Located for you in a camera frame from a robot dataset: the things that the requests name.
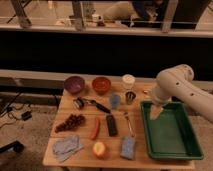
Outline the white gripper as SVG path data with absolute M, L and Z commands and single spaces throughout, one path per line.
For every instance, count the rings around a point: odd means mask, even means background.
M 165 100 L 159 99 L 155 95 L 151 95 L 151 101 L 154 105 L 152 105 L 150 109 L 150 119 L 155 120 L 159 117 L 163 111 L 162 107 L 165 106 L 167 102 Z

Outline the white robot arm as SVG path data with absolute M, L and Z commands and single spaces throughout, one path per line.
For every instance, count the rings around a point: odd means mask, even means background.
M 150 91 L 151 101 L 164 106 L 174 96 L 213 124 L 213 95 L 193 85 L 193 78 L 194 71 L 186 64 L 160 71 Z

